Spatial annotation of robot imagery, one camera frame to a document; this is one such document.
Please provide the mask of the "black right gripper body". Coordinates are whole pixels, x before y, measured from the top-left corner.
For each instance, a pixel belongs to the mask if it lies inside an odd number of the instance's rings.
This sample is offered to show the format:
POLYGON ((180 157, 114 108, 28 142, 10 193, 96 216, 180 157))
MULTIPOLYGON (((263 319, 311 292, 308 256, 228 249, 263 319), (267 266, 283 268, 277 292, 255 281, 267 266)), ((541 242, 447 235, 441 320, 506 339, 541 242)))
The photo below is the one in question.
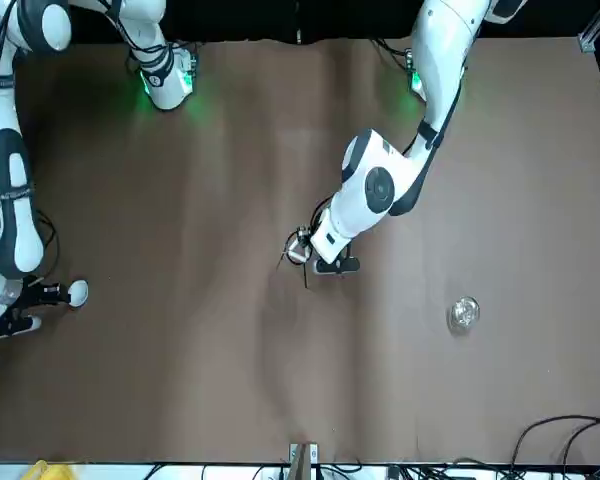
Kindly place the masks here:
POLYGON ((36 280, 36 276, 27 275, 23 279, 6 282, 9 312, 27 310, 35 305, 36 293, 33 283, 36 280))

